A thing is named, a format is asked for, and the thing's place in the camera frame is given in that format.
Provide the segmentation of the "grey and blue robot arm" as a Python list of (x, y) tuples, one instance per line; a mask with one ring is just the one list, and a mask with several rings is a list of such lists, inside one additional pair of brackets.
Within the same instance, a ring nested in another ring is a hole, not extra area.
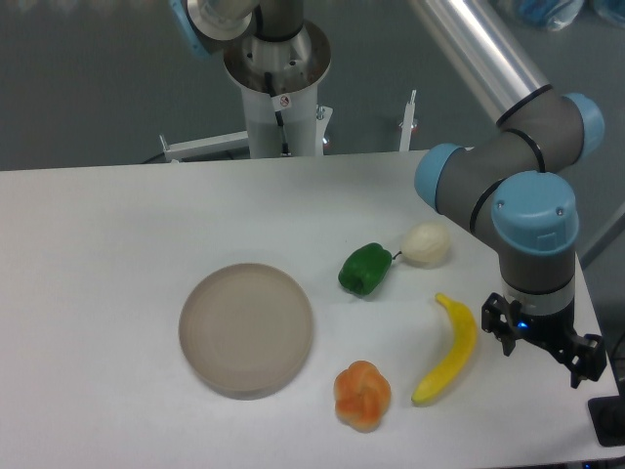
[[(316, 88), (331, 52), (302, 2), (170, 7), (192, 50), (223, 52), (243, 97), (252, 157), (321, 154)], [(557, 94), (488, 3), (417, 1), (413, 8), (499, 131), (471, 149), (430, 149), (414, 178), (429, 206), (498, 255), (504, 291), (483, 304), (481, 326), (505, 354), (523, 340), (563, 364), (573, 385), (598, 380), (604, 341), (573, 327), (579, 219), (560, 173), (599, 146), (602, 113), (581, 94)]]

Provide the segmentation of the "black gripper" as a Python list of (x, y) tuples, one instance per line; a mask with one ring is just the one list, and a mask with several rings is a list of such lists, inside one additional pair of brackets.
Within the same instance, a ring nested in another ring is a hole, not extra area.
[(481, 328), (501, 343), (504, 355), (511, 355), (523, 340), (547, 352), (570, 372), (570, 387), (582, 381), (597, 382), (606, 368), (604, 338), (599, 334), (578, 335), (574, 330), (574, 304), (556, 313), (536, 316), (522, 304), (491, 293), (481, 307)]

